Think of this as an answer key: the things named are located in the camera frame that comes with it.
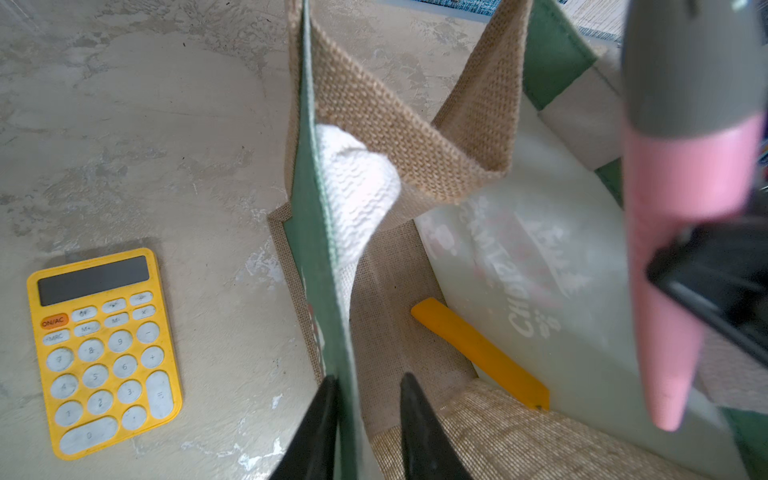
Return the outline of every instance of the pink tool handle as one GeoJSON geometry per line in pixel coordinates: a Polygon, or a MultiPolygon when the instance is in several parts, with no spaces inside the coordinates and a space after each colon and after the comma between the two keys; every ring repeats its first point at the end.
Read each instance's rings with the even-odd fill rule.
{"type": "Polygon", "coordinates": [[[738,214],[750,191],[763,114],[706,137],[644,136],[624,124],[624,202],[637,360],[654,424],[676,430],[705,325],[651,285],[645,268],[692,224],[738,214]]]}

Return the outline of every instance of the orange button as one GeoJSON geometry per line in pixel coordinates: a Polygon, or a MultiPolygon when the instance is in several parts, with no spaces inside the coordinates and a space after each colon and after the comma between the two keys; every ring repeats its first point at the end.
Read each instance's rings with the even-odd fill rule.
{"type": "Polygon", "coordinates": [[[58,328],[69,323],[69,317],[66,313],[57,313],[56,315],[46,316],[40,326],[46,330],[58,328]]]}

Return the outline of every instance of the green bag panel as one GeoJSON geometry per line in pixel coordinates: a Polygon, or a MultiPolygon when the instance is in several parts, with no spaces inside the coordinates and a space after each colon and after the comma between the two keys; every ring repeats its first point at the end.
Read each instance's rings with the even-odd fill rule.
{"type": "Polygon", "coordinates": [[[736,446],[750,478],[760,480],[768,475],[768,415],[722,408],[733,431],[736,446]]]}
{"type": "Polygon", "coordinates": [[[553,0],[534,0],[523,60],[523,91],[544,110],[598,57],[553,0]]]}
{"type": "Polygon", "coordinates": [[[351,479],[358,477],[362,440],[358,437],[365,433],[359,416],[352,343],[349,330],[344,328],[349,325],[349,313],[341,310],[336,297],[336,258],[331,248],[328,202],[318,176],[310,30],[309,0],[304,0],[299,144],[290,198],[293,216],[285,222],[284,229],[304,284],[310,317],[316,325],[316,339],[323,344],[320,356],[324,373],[335,376],[341,389],[334,476],[351,479]]]}
{"type": "Polygon", "coordinates": [[[605,164],[602,167],[594,171],[594,174],[600,178],[603,185],[611,192],[611,195],[616,199],[616,203],[619,207],[624,206],[624,198],[621,195],[621,159],[605,164]]]}

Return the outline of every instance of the white button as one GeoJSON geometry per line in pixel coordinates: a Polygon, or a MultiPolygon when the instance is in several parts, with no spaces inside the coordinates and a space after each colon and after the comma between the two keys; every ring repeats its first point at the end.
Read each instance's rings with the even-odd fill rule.
{"type": "Polygon", "coordinates": [[[117,432],[118,421],[112,417],[103,417],[66,432],[59,440],[58,447],[65,455],[74,455],[106,442],[117,432]]]}
{"type": "Polygon", "coordinates": [[[118,298],[115,300],[110,300],[102,305],[101,311],[104,313],[112,313],[117,312],[118,310],[122,310],[123,308],[125,308],[125,298],[118,298]]]}
{"type": "Polygon", "coordinates": [[[141,384],[136,380],[128,380],[118,388],[118,400],[123,403],[133,403],[139,396],[141,396],[141,384]]]}
{"type": "Polygon", "coordinates": [[[126,323],[128,323],[128,314],[125,312],[108,316],[104,319],[104,326],[108,329],[115,326],[125,325],[126,323]]]}
{"type": "Polygon", "coordinates": [[[128,347],[131,346],[133,342],[134,342],[134,337],[132,337],[129,332],[126,332],[125,330],[120,330],[119,332],[113,333],[109,337],[109,340],[107,341],[107,345],[109,346],[109,349],[112,350],[113,352],[123,353],[125,350],[128,350],[128,347]]]}
{"type": "Polygon", "coordinates": [[[93,415],[101,415],[112,408],[112,394],[106,390],[99,390],[88,399],[88,411],[93,415]]]}
{"type": "Polygon", "coordinates": [[[155,322],[146,322],[136,330],[136,338],[142,343],[152,343],[160,336],[160,327],[155,322]]]}
{"type": "Polygon", "coordinates": [[[85,308],[81,308],[79,310],[75,310],[72,312],[72,319],[75,322],[79,322],[81,320],[87,320],[89,318],[93,318],[98,313],[98,310],[96,310],[95,306],[86,306],[85,308]]]}
{"type": "Polygon", "coordinates": [[[123,428],[136,430],[147,421],[147,410],[144,407],[134,405],[123,414],[123,428]]]}
{"type": "Polygon", "coordinates": [[[169,416],[174,410],[174,397],[170,393],[168,374],[158,370],[147,377],[147,399],[149,412],[158,420],[169,416]]]}
{"type": "Polygon", "coordinates": [[[55,399],[66,399],[78,389],[78,378],[74,375],[62,375],[51,384],[51,395],[55,399]]]}
{"type": "Polygon", "coordinates": [[[112,372],[114,374],[121,378],[125,379],[136,371],[136,367],[138,364],[136,363],[136,359],[131,355],[123,355],[119,359],[114,361],[114,366],[112,366],[112,372]]]}
{"type": "Polygon", "coordinates": [[[141,320],[148,316],[153,316],[155,309],[152,305],[142,306],[134,310],[134,320],[141,320]]]}
{"type": "Polygon", "coordinates": [[[159,346],[151,346],[141,354],[141,365],[148,369],[153,369],[163,362],[164,357],[165,354],[163,353],[162,348],[159,346]]]}
{"type": "Polygon", "coordinates": [[[98,322],[83,323],[82,325],[76,325],[74,327],[74,335],[86,336],[89,333],[98,332],[100,328],[101,328],[101,325],[99,325],[98,322]]]}
{"type": "Polygon", "coordinates": [[[69,330],[59,330],[43,337],[43,345],[51,346],[69,340],[69,330]]]}
{"type": "Polygon", "coordinates": [[[78,356],[83,362],[95,362],[104,353],[104,344],[99,339],[85,340],[78,349],[78,356]]]}
{"type": "Polygon", "coordinates": [[[45,360],[45,365],[54,372],[64,372],[74,361],[74,353],[70,349],[56,349],[45,360]]]}
{"type": "Polygon", "coordinates": [[[144,305],[146,302],[152,301],[152,292],[137,293],[136,295],[131,296],[128,301],[131,302],[131,305],[133,306],[144,305]]]}
{"type": "Polygon", "coordinates": [[[83,373],[83,385],[89,389],[97,389],[104,385],[104,382],[109,378],[109,370],[103,365],[89,366],[85,373],[83,373]]]}
{"type": "Polygon", "coordinates": [[[53,419],[62,427],[69,427],[77,423],[82,416],[83,406],[80,405],[80,402],[72,400],[58,407],[56,415],[53,415],[53,419]]]}

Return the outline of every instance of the calculator display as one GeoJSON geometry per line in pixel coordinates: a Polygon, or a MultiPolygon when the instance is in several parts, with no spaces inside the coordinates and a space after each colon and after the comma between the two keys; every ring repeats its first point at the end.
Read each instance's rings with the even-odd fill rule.
{"type": "Polygon", "coordinates": [[[42,306],[149,280],[143,255],[38,280],[42,306]]]}

